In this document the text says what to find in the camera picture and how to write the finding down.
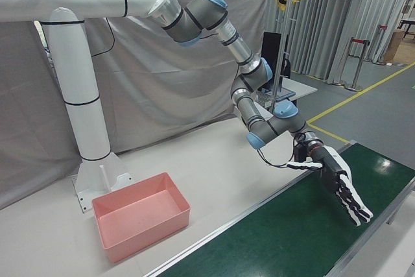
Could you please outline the dexterous robot hand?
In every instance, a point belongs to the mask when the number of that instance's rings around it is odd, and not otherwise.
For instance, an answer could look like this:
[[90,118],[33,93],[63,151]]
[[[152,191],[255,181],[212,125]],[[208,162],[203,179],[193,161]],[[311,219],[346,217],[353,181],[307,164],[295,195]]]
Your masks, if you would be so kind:
[[311,162],[287,162],[291,169],[318,171],[326,189],[336,195],[355,226],[368,223],[374,216],[353,186],[351,169],[332,147],[317,146],[310,153]]

